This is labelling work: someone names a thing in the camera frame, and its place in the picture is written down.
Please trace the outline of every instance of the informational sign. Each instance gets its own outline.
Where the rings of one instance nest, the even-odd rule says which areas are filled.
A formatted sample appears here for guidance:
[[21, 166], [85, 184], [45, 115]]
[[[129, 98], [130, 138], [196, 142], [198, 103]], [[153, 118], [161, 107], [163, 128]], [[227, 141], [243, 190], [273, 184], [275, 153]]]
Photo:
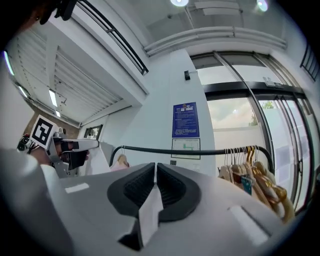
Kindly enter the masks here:
[[195, 102], [173, 106], [172, 138], [200, 137]]
[[54, 122], [39, 115], [32, 128], [30, 140], [47, 150], [57, 129], [58, 126]]
[[[191, 150], [198, 151], [200, 149], [200, 138], [173, 138], [172, 150]], [[172, 158], [183, 159], [200, 159], [200, 155], [184, 155], [184, 154], [172, 154]]]

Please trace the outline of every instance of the glass door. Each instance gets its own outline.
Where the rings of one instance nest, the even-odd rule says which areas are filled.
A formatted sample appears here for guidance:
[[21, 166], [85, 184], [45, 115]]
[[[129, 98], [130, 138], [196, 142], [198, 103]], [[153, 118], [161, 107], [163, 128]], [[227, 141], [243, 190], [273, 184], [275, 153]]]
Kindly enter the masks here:
[[305, 203], [309, 184], [308, 136], [296, 102], [275, 98], [259, 103], [272, 136], [276, 183], [287, 190], [298, 211]]
[[259, 100], [268, 123], [274, 150], [275, 181], [291, 198], [295, 180], [294, 142], [286, 117], [276, 100]]

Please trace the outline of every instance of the blue poster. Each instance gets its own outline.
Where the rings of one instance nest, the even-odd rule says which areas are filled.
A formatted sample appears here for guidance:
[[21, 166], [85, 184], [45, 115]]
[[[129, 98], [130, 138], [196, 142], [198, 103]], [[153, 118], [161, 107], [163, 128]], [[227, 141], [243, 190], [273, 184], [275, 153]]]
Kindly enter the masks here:
[[195, 102], [173, 106], [172, 138], [200, 137]]

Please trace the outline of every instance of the ceiling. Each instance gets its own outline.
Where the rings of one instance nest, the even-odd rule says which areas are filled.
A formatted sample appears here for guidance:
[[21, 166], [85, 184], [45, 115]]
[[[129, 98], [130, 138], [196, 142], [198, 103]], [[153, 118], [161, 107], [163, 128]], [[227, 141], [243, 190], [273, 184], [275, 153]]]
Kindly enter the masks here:
[[[269, 4], [268, 10], [262, 12], [256, 0], [189, 0], [186, 7], [177, 7], [170, 0], [125, 1], [131, 6], [129, 15], [138, 16], [151, 34], [149, 43], [179, 32], [216, 26], [247, 28], [279, 38], [283, 33], [284, 15], [276, 3]], [[227, 8], [203, 8], [201, 2], [218, 3]]]
[[[203, 7], [212, 3], [227, 8]], [[187, 7], [174, 6], [170, 0], [122, 0], [118, 4], [128, 16], [138, 17], [140, 27], [145, 26], [151, 35], [149, 44], [179, 32], [214, 26], [248, 28], [280, 38], [283, 34], [280, 9], [272, 4], [268, 11], [258, 11], [256, 0], [189, 0]], [[94, 29], [85, 30], [80, 24], [79, 20], [53, 18], [15, 37], [8, 54], [16, 82], [34, 102], [53, 114], [59, 111], [62, 119], [76, 125], [91, 122], [110, 109], [140, 106], [146, 94], [128, 69], [122, 69], [119, 60], [103, 47], [102, 37], [90, 34]], [[56, 91], [58, 107], [52, 104], [49, 89]]]
[[[14, 38], [8, 48], [14, 79], [30, 98], [51, 114], [79, 125], [122, 98], [73, 60], [57, 41], [48, 38], [48, 27], [36, 25]], [[49, 89], [56, 92], [57, 107]]]

